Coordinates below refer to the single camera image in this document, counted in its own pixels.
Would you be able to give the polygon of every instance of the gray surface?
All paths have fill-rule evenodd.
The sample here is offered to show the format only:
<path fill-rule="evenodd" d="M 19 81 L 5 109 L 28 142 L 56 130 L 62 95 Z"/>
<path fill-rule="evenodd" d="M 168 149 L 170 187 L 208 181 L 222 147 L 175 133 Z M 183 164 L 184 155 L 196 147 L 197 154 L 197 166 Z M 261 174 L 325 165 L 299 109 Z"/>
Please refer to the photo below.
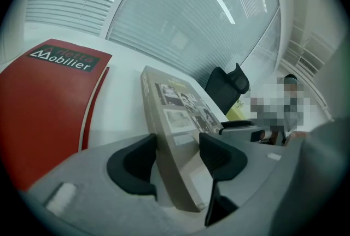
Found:
<path fill-rule="evenodd" d="M 349 170 L 349 126 L 350 119 L 337 121 L 306 137 L 293 180 L 271 224 L 272 236 L 294 235 L 339 187 Z"/>
<path fill-rule="evenodd" d="M 37 181 L 28 191 L 43 204 L 61 182 L 77 192 L 61 218 L 95 235 L 181 235 L 184 231 L 160 208 L 153 196 L 135 196 L 111 181 L 110 156 L 145 136 L 138 136 L 79 152 Z"/>
<path fill-rule="evenodd" d="M 30 209 L 31 213 L 42 223 L 48 231 L 55 235 L 64 236 L 91 236 L 92 234 L 87 233 L 74 227 L 64 220 L 59 219 L 50 211 L 46 210 L 36 198 L 31 194 L 25 192 L 19 192 L 20 197 Z"/>
<path fill-rule="evenodd" d="M 302 139 L 295 139 L 293 144 L 285 147 L 287 149 L 277 167 L 243 206 L 222 221 L 193 235 L 269 235 L 274 214 L 293 177 L 301 144 Z"/>
<path fill-rule="evenodd" d="M 218 183 L 221 195 L 228 197 L 240 207 L 262 186 L 278 164 L 277 160 L 268 158 L 267 155 L 274 153 L 283 156 L 286 148 L 237 139 L 233 140 L 220 135 L 214 135 L 214 137 L 243 151 L 248 158 L 247 166 L 238 176 L 230 181 Z"/>

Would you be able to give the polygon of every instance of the blurred person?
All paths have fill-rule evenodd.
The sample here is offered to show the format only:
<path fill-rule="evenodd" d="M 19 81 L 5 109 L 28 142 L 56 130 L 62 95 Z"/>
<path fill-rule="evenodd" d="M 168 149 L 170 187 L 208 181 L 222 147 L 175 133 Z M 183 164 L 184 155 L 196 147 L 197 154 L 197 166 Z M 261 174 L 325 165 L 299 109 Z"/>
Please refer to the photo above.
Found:
<path fill-rule="evenodd" d="M 250 99 L 250 111 L 256 113 L 256 124 L 258 126 L 270 126 L 271 136 L 269 141 L 276 143 L 278 132 L 290 134 L 303 122 L 303 88 L 297 77 L 288 74 L 277 79 L 277 86 L 269 87 L 275 90 L 273 97 L 268 99 L 253 97 Z"/>

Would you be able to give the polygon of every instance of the glass wall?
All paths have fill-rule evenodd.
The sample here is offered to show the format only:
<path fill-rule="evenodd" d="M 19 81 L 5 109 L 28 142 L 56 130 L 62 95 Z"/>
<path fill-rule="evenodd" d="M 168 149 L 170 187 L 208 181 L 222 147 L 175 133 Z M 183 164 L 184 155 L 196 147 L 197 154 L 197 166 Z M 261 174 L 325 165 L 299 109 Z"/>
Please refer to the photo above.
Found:
<path fill-rule="evenodd" d="M 229 72 L 242 64 L 273 17 L 281 25 L 278 6 L 278 0 L 123 0 L 107 39 L 159 58 L 205 86 L 216 66 Z M 265 39 L 279 43 L 279 32 Z M 255 75 L 271 65 L 275 46 L 259 47 L 257 54 L 266 51 L 270 60 L 253 68 Z"/>
<path fill-rule="evenodd" d="M 256 47 L 242 63 L 241 68 L 250 86 L 267 78 L 275 70 L 281 37 L 281 14 L 279 8 Z"/>

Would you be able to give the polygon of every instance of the red binder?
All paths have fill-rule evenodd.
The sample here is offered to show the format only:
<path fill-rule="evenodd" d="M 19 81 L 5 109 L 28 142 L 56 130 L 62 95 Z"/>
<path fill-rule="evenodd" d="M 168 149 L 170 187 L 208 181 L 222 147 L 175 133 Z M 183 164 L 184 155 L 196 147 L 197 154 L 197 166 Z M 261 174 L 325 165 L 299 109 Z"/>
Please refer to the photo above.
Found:
<path fill-rule="evenodd" d="M 82 148 L 89 108 L 110 58 L 51 39 L 0 74 L 0 156 L 17 189 L 29 189 Z"/>

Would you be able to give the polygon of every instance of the desk surface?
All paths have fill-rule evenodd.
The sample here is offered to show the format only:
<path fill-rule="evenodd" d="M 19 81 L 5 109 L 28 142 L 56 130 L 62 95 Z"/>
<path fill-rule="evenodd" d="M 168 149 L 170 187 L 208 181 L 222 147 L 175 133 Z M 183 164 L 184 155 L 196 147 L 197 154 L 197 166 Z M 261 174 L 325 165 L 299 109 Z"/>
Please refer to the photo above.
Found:
<path fill-rule="evenodd" d="M 26 22 L 24 51 L 50 38 L 86 46 L 112 55 L 106 79 L 92 115 L 89 147 L 148 134 L 141 92 L 140 74 L 146 65 L 188 81 L 220 122 L 226 116 L 204 89 L 190 76 L 136 50 L 71 29 Z M 0 72 L 9 64 L 0 66 Z"/>

